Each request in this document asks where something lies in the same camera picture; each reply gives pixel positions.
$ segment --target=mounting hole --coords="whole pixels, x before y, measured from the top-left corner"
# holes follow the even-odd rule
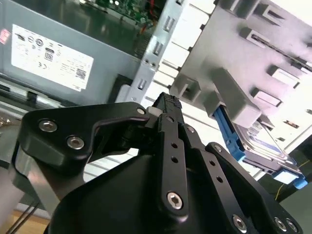
[[[223,179],[222,179],[221,177],[217,176],[216,179],[217,179],[220,183],[223,183]]]
[[[179,162],[179,160],[176,157],[171,157],[171,161],[174,162],[174,163],[178,163]]]

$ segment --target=metal bracket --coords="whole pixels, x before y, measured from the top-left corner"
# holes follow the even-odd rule
[[[184,143],[178,137],[177,120],[168,114],[161,114],[158,118],[158,137],[160,160],[158,203],[161,211],[169,219],[182,223],[188,217],[189,205]]]
[[[33,158],[76,174],[93,152],[99,127],[144,124],[148,119],[147,111],[134,102],[40,110],[24,116],[18,142]]]
[[[221,145],[211,142],[205,149],[216,156],[240,207],[245,214],[251,216],[254,226],[260,233],[303,233],[290,214]],[[297,227],[298,232],[289,226],[286,227],[288,220]]]
[[[117,102],[136,101],[140,103],[142,101],[148,87],[153,81],[154,74],[161,62],[164,51],[171,41],[173,31],[182,15],[183,9],[188,4],[189,0],[166,1],[133,83],[128,90],[123,90],[127,91],[126,94],[119,93]]]
[[[222,213],[222,223],[225,230],[229,233],[241,234],[247,233],[251,229],[244,213],[242,212],[234,193],[227,182],[222,168],[220,167],[215,155],[205,151],[204,145],[201,143],[198,133],[195,129],[187,124],[180,126],[184,143],[186,144],[186,155],[188,164],[194,165],[194,168],[205,176],[207,186],[218,197],[220,211]],[[237,227],[237,219],[239,218],[241,227]]]

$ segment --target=metal panel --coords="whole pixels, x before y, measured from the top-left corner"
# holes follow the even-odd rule
[[[102,12],[83,10],[73,1],[3,0],[3,5],[0,24],[4,23],[7,30],[12,31],[12,24],[16,24],[94,58],[88,85],[78,92],[12,66],[9,39],[0,46],[0,61],[3,72],[12,79],[46,94],[89,105],[106,103],[118,74],[134,78],[140,59],[132,56],[137,33],[133,26]]]
[[[176,24],[180,19],[184,7],[188,5],[188,2],[189,0],[166,1],[131,88],[126,94],[120,95],[123,98],[118,100],[119,102],[142,101],[144,94],[153,80],[158,64],[161,62],[164,51],[172,39],[171,37]],[[138,88],[142,81],[145,83],[145,86],[143,88]]]
[[[286,53],[312,60],[312,54],[309,53],[305,41],[312,32],[311,27],[268,0],[261,3],[272,5],[282,11],[285,18],[282,26],[272,25],[262,19],[257,15],[257,10],[248,20],[238,18],[223,9],[220,1],[180,70],[181,75],[197,80],[201,86],[202,92],[193,105],[203,109],[202,103],[209,93],[215,90],[212,71],[219,67],[229,70],[246,94],[250,94],[254,87],[258,87],[280,100],[284,100],[293,88],[272,79],[267,74],[270,66],[276,65],[296,77],[308,78],[304,77],[302,71],[291,66],[291,62],[283,55],[268,47],[256,46],[240,35],[244,28],[251,28],[270,39],[271,44]],[[171,92],[176,93],[175,84]],[[256,104],[266,115],[275,111],[263,108],[261,103]]]

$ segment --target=circuit board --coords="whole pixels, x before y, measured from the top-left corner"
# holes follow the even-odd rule
[[[102,11],[111,9],[132,19],[136,24],[147,27],[157,22],[163,7],[154,5],[154,0],[87,0],[84,2]]]

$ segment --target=white label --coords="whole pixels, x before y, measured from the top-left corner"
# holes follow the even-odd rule
[[[93,58],[13,24],[11,63],[81,91],[87,87]]]

